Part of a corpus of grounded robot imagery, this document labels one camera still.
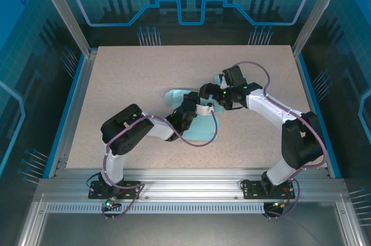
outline speckled beige table surface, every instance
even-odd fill
[[[165,117],[172,112],[165,103],[167,91],[198,89],[243,60],[269,71],[269,94],[296,110],[309,110],[290,46],[99,47],[67,168],[102,167],[100,127],[128,105],[136,103],[148,114]],[[241,70],[248,82],[265,85],[259,68],[245,64]],[[280,131],[261,115],[242,109],[218,117],[219,138],[207,147],[145,137],[127,154],[125,167],[265,168],[279,160]]]

